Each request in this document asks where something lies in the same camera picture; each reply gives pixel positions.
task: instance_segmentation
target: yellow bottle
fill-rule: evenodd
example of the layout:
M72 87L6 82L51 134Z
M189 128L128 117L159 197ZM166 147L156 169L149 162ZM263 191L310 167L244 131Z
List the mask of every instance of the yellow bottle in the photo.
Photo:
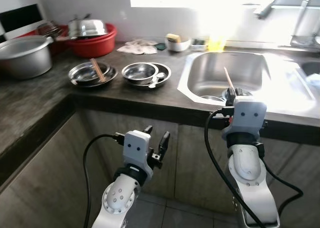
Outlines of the yellow bottle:
M210 52L223 52L227 39L222 35L210 35L208 50Z

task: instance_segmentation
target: black cable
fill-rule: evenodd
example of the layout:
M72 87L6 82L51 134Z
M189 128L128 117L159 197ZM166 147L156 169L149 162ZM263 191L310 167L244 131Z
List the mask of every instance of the black cable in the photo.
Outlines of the black cable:
M236 189L232 186L232 184L230 183L230 181L228 180L228 178L226 177L226 175L224 174L224 172L221 170L218 162L215 159L214 154L212 153L211 147L210 147L210 143L209 143L209 138L208 138L208 128L209 128L209 124L210 121L212 120L212 118L214 116L216 116L218 113L221 113L221 110L216 110L213 113L210 114L210 116L208 117L208 119L205 122L205 126L204 126L204 142L205 142L205 146L206 149L208 151L208 154L210 156L211 161L213 162L216 170L218 171L219 175L221 176L221 178L223 179L223 181L225 182L225 184L228 186L228 188L230 189L230 191L232 192L232 194L234 195L234 197L239 201L239 203L242 205L242 207L248 212L248 214L255 220L255 222L261 227L261 228L266 228L264 226L264 224L262 224L262 222L260 221L260 219L253 213L253 211L246 205L246 203L244 202L244 200L241 198L241 196L238 194L238 192L236 191Z
M284 210L284 208L292 201L296 200L296 199L299 199L300 197L302 197L304 195L304 192L299 189L298 187L294 186L293 184L290 184L286 181L284 181L283 179L280 179L278 176L276 176L271 170L270 168L267 166L266 162L264 161L264 159L261 159L262 162L264 163L265 165L265 169L269 172L269 174L275 178L276 180L278 180L279 182L281 182L282 184L290 187L291 189L295 190L296 192L298 192L298 194L286 199L279 207L278 209L278 213L279 213L279 216L281 216L282 214L282 211Z
M103 138L103 137L109 137L115 139L116 137L114 135L110 134L102 134L98 135L97 137L93 138L89 144L86 146L84 153L83 153L83 158L82 158L82 163L83 163L83 169L84 169L84 175L85 175L85 183L86 183L86 194L87 194L87 201L86 201L86 213L85 213L85 220L84 220L84 225L83 228L88 227L89 223L89 216L90 216L90 211L91 211L91 190L90 190L90 181L89 181L89 175L88 175L88 169L87 169L87 153L91 145L98 139Z

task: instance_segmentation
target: white container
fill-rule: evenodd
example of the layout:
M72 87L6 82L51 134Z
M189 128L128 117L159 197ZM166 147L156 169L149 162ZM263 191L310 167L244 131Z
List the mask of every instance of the white container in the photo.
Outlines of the white container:
M175 52L181 52L184 50L187 50L191 44L191 39L188 39L187 41L181 42L181 43L174 43L170 42L168 39L164 40L164 43L168 50L175 51Z
M203 41L203 45L195 44L196 40ZM203 51L208 50L208 41L205 39L192 39L191 50L192 51L199 51L199 52L203 52Z

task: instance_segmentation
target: faucet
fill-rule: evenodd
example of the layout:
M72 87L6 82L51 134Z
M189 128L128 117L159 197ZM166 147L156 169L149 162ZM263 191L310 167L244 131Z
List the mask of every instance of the faucet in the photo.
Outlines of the faucet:
M266 19L272 10L272 6L276 0L270 0L269 2L260 5L253 13L257 15L258 19Z
M299 14L298 14L298 18L296 21L296 25L294 27L293 33L292 33L292 38L290 41L290 45L293 47L297 47L297 48L309 48L311 46L313 46L316 42L315 42L315 37L317 36L319 29L320 29L320 24L318 22L318 24L316 25L315 30L313 31L312 35L309 37L301 37L301 36L297 36L297 32L299 30L299 27L301 25L301 22L305 16L305 12L307 9L307 6L309 4L310 0L302 0L301 6L300 6L300 10L299 10Z

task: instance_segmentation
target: dark granite countertop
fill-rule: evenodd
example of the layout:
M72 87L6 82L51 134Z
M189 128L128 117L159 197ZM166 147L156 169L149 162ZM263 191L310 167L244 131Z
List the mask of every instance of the dark granite countertop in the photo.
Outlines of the dark granite countertop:
M177 90L189 53L164 50L154 55L132 55L113 51L97 60L109 63L119 73L111 83L95 89L77 89L70 84L68 71L87 61L70 51L55 57L53 68L39 77L25 81L0 78L0 181L36 152L76 107L203 126L209 111L219 107L195 103ZM121 69L134 62L163 63L171 68L171 78L159 89L134 89L121 76ZM319 145L319 116L268 113L269 128L261 135ZM222 128L223 121L215 121L212 127Z

